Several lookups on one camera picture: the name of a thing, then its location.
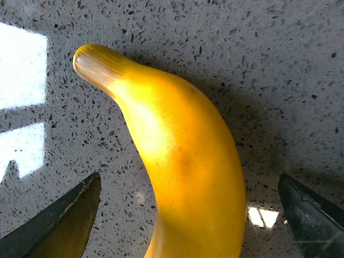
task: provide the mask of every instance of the banana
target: banana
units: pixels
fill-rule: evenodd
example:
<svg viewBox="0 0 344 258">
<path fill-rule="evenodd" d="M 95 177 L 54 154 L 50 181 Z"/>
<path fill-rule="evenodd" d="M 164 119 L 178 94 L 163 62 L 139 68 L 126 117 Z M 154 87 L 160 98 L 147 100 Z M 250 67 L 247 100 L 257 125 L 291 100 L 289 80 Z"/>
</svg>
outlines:
<svg viewBox="0 0 344 258">
<path fill-rule="evenodd" d="M 156 221 L 145 258 L 239 257 L 245 183 L 211 101 L 186 80 L 97 44 L 80 47 L 73 67 L 119 105 L 149 174 Z"/>
</svg>

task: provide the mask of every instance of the yellow banana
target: yellow banana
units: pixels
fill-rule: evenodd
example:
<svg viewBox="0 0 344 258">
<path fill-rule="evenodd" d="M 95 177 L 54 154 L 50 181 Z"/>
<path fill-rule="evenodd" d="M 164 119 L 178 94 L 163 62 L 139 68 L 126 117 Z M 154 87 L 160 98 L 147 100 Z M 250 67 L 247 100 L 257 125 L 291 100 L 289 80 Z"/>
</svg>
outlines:
<svg viewBox="0 0 344 258">
<path fill-rule="evenodd" d="M 239 257 L 245 184 L 211 101 L 184 79 L 101 45 L 80 47 L 73 66 L 117 102 L 148 171 L 156 222 L 145 258 Z"/>
</svg>

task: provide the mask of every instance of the speckled countertop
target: speckled countertop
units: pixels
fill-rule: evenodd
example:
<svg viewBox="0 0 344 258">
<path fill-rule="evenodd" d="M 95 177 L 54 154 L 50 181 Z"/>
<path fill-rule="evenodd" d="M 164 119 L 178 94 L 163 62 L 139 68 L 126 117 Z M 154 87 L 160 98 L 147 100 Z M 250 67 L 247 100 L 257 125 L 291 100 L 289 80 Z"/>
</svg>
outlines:
<svg viewBox="0 0 344 258">
<path fill-rule="evenodd" d="M 0 26 L 0 237 L 98 171 L 84 257 L 146 251 L 152 187 L 119 107 L 73 72 L 87 42 L 175 73 L 213 100 L 238 146 L 248 208 L 262 215 L 248 216 L 242 257 L 300 257 L 281 172 L 344 206 L 343 0 L 1 0 L 0 22 L 11 25 Z"/>
</svg>

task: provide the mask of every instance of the granite surface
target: granite surface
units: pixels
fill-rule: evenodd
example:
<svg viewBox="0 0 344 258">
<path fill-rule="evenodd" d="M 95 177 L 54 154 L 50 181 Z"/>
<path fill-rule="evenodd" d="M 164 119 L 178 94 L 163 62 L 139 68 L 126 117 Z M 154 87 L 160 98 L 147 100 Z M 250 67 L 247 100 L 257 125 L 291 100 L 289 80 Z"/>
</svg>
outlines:
<svg viewBox="0 0 344 258">
<path fill-rule="evenodd" d="M 83 257 L 146 251 L 153 190 L 117 104 L 73 71 L 88 42 L 177 74 L 215 103 L 246 179 L 242 257 L 301 257 L 277 192 L 282 172 L 344 207 L 343 0 L 1 0 L 0 22 L 42 36 L 30 48 L 0 27 L 0 91 L 9 89 L 0 97 L 0 237 L 98 171 Z M 40 65 L 27 70 L 21 49 Z"/>
</svg>

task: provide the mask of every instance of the sunlight patch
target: sunlight patch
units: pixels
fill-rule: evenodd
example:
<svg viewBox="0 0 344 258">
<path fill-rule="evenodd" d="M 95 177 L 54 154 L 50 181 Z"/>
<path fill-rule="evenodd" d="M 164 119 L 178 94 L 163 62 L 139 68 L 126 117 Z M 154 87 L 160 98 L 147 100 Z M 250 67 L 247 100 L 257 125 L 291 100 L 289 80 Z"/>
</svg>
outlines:
<svg viewBox="0 0 344 258">
<path fill-rule="evenodd" d="M 11 160 L 18 164 L 20 178 L 43 166 L 44 136 L 44 123 L 0 134 L 0 182 Z"/>
<path fill-rule="evenodd" d="M 47 37 L 0 23 L 0 109 L 45 102 Z"/>
<path fill-rule="evenodd" d="M 272 228 L 276 222 L 277 211 L 269 211 L 265 209 L 257 209 L 255 207 L 250 207 L 248 209 L 248 215 L 251 223 L 259 227 Z"/>
</svg>

